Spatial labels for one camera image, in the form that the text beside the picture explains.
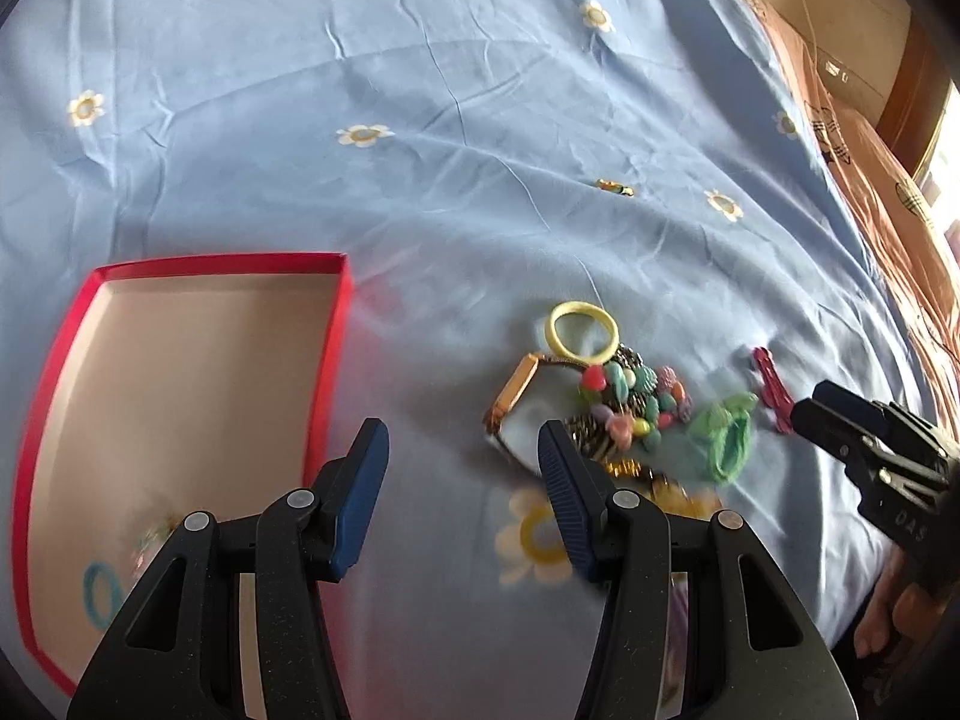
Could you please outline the person's right hand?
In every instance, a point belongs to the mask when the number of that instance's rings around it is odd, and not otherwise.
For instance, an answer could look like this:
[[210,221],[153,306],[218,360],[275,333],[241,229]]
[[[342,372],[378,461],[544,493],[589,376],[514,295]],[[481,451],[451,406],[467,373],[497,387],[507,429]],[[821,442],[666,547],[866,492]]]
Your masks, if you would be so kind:
[[893,634],[926,644],[939,628],[946,608],[946,595],[931,596],[908,580],[907,553],[893,546],[866,612],[854,629],[857,658],[882,652]]

